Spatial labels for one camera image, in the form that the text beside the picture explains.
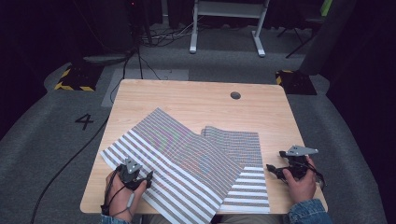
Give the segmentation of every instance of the striped cloth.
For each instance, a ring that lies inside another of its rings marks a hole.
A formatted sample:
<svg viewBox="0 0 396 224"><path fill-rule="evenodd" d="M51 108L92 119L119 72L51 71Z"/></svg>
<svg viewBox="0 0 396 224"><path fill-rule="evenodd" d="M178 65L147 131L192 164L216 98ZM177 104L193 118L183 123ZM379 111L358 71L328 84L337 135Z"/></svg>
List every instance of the striped cloth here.
<svg viewBox="0 0 396 224"><path fill-rule="evenodd" d="M144 199L171 223L209 223L243 167L160 108L101 153L113 169L131 158L154 171Z"/></svg>
<svg viewBox="0 0 396 224"><path fill-rule="evenodd" d="M267 188L257 133L230 132L207 126L201 134L244 170L220 207L222 212L268 214Z"/></svg>

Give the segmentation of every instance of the desk leg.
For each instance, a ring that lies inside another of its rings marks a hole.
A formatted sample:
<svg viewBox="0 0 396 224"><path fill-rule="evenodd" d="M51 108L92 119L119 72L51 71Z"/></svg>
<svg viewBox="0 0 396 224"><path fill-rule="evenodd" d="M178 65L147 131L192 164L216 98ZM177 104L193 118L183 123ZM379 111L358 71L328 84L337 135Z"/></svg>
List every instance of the desk leg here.
<svg viewBox="0 0 396 224"><path fill-rule="evenodd" d="M267 13L269 2L270 2L269 0L265 1L264 5L262 6L262 14L260 15L259 24L257 25L257 31L251 32L260 57L265 56L265 51L264 48L262 47L262 42L260 41L260 32L262 31L262 24L264 23L264 18L265 18L265 14Z"/></svg>
<svg viewBox="0 0 396 224"><path fill-rule="evenodd" d="M190 43L190 53L195 53L197 51L197 38L198 38L198 28L197 27L198 27L198 0L195 0L193 27L192 27L191 43Z"/></svg>

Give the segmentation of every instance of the hazard tape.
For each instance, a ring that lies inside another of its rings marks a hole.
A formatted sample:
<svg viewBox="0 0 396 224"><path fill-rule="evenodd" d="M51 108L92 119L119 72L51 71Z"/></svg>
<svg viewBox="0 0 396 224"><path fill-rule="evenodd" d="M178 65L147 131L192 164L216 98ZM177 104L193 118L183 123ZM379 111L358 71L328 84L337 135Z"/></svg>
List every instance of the hazard tape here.
<svg viewBox="0 0 396 224"><path fill-rule="evenodd" d="M62 73L61 78L55 86L55 90L66 90L66 91L95 91L95 87L81 85L81 84L65 84L71 82L71 67L67 67L67 69Z"/></svg>
<svg viewBox="0 0 396 224"><path fill-rule="evenodd" d="M277 85L282 86L282 77L281 77L281 75L285 74L285 73L293 73L293 71L290 71L290 70L279 70L279 71L277 71L275 73L275 78L276 78L276 84Z"/></svg>

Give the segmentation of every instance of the wooden table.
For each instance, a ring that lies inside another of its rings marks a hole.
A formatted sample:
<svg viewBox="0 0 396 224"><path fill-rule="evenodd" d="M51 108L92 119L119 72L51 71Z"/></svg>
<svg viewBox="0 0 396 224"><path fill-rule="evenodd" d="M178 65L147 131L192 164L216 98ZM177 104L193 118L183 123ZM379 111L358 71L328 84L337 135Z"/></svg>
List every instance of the wooden table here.
<svg viewBox="0 0 396 224"><path fill-rule="evenodd" d="M234 91L240 93L240 99L231 97ZM264 166L267 163L286 166L278 151L304 145L286 95L277 85L129 79L120 84L99 151L109 147L157 107L195 133L200 133L205 126L259 133ZM80 205L82 212L101 212L105 179L110 172L98 153ZM266 169L264 174L271 213L288 213L292 206L288 187ZM322 200L327 210L320 188L315 197ZM142 200L136 213L158 212Z"/></svg>

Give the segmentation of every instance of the person's right hand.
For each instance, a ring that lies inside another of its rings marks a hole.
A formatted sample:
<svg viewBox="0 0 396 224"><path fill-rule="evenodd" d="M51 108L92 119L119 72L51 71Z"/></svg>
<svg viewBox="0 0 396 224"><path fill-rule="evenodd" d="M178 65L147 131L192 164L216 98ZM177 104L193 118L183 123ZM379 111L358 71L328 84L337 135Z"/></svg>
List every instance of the person's right hand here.
<svg viewBox="0 0 396 224"><path fill-rule="evenodd" d="M306 160L315 167L311 158L306 157ZM314 198L315 191L317 190L317 182L316 175L312 170L308 169L306 175L300 180L295 180L288 169L283 169L283 175L288 181L290 197L295 203Z"/></svg>

